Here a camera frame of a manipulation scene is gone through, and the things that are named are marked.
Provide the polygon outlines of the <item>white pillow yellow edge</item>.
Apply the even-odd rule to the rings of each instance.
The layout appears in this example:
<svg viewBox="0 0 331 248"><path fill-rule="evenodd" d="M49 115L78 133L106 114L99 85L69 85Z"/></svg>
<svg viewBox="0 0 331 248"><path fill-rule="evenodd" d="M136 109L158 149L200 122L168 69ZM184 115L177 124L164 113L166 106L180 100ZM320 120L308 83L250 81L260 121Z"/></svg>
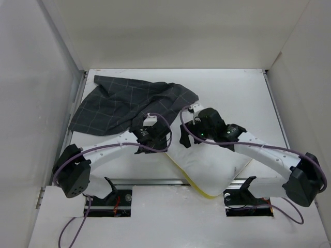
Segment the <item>white pillow yellow edge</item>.
<svg viewBox="0 0 331 248"><path fill-rule="evenodd" d="M166 155L184 174L189 184L207 199L221 195L252 161L247 156L205 143L185 148L179 143L179 118L171 124L171 130L172 142Z"/></svg>

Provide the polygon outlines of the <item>dark grey checked pillowcase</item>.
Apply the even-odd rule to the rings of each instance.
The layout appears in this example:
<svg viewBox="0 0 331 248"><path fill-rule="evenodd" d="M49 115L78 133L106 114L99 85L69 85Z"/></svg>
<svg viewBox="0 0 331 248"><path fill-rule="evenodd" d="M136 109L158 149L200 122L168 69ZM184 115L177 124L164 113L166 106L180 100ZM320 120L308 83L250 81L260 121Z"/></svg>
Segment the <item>dark grey checked pillowcase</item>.
<svg viewBox="0 0 331 248"><path fill-rule="evenodd" d="M69 130L94 136L124 132L142 124L148 113L172 123L199 97L183 85L96 75L96 87L75 112Z"/></svg>

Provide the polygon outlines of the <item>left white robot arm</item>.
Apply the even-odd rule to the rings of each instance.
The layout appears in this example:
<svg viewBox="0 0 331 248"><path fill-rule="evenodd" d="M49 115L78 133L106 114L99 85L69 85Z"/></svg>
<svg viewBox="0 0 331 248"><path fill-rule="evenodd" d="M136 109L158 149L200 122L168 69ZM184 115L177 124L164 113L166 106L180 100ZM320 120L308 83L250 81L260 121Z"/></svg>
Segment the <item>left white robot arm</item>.
<svg viewBox="0 0 331 248"><path fill-rule="evenodd" d="M53 166L53 182L67 198L80 194L96 196L103 204L115 201L111 180L93 178L91 172L112 160L130 154L166 152L172 132L168 125L157 122L153 126L130 129L108 141L79 148L67 146Z"/></svg>

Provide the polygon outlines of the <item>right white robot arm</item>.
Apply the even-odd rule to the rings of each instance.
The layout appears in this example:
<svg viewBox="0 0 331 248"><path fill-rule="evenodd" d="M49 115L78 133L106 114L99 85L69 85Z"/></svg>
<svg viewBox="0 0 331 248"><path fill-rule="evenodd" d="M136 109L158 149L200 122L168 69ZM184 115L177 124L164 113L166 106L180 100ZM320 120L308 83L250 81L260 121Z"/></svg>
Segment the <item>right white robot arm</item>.
<svg viewBox="0 0 331 248"><path fill-rule="evenodd" d="M277 172L281 178L248 177L234 195L245 205L258 198L283 197L302 207L309 207L327 188L327 180L315 155L269 145L245 128L226 124L217 110L193 104L181 109L181 137L186 148L192 137L196 144L205 143L248 156Z"/></svg>

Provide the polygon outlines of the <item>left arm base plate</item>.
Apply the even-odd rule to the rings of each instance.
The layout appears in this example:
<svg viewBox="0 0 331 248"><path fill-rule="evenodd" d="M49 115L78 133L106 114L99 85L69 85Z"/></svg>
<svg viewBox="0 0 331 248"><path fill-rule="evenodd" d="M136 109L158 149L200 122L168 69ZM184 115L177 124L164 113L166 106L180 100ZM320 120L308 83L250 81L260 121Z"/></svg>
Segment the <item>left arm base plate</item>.
<svg viewBox="0 0 331 248"><path fill-rule="evenodd" d="M85 202L83 214L91 218L131 217L132 189L118 189L108 177L104 177L110 190L103 198L91 196Z"/></svg>

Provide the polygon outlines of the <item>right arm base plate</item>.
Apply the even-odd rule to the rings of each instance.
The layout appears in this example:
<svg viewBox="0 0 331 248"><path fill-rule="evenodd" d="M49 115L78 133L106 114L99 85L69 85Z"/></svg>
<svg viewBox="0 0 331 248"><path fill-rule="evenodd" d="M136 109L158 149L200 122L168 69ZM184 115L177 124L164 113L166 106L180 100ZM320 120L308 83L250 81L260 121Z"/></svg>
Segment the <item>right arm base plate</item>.
<svg viewBox="0 0 331 248"><path fill-rule="evenodd" d="M249 177L243 183L231 184L223 192L227 217L274 216L270 200L256 198L248 190L254 179L256 176Z"/></svg>

